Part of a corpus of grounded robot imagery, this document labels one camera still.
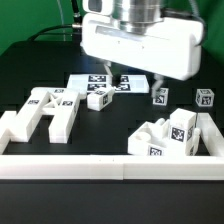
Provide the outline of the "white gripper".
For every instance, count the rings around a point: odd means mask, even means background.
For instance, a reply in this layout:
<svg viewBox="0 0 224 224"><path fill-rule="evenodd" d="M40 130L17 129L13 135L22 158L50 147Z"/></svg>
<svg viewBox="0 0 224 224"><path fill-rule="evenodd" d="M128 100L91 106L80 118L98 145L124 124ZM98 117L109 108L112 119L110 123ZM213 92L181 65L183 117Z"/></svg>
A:
<svg viewBox="0 0 224 224"><path fill-rule="evenodd" d="M163 76L186 80L198 72L202 19L197 12L166 9L162 0L83 0L83 9L85 53L156 73L153 98ZM104 68L113 82L110 62L105 62Z"/></svg>

